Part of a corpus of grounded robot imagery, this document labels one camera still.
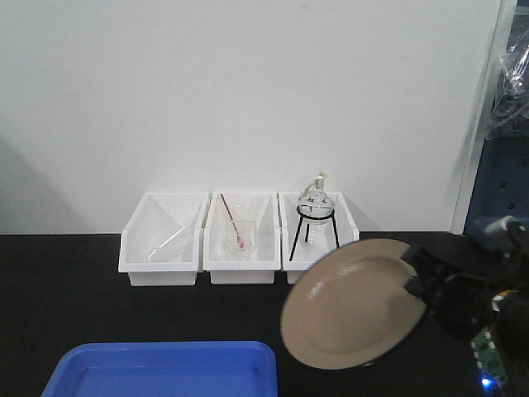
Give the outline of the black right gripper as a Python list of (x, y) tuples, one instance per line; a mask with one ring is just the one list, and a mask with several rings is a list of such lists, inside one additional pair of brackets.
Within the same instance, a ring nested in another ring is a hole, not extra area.
[(400, 258), (414, 268), (403, 288), (431, 308), (431, 314), (454, 339), (470, 342), (496, 319), (492, 308), (498, 281), (472, 272), (461, 272), (443, 280), (434, 298), (432, 278), (446, 270), (446, 263), (419, 245), (411, 245)]

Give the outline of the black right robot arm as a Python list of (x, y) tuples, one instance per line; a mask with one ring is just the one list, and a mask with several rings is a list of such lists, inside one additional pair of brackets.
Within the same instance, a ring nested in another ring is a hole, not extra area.
[(485, 235), (508, 253), (493, 273), (460, 270), (410, 246), (401, 259), (416, 274), (403, 288), (422, 300), (451, 336), (469, 341), (490, 326), (510, 359), (527, 362), (528, 227), (506, 216), (490, 223)]

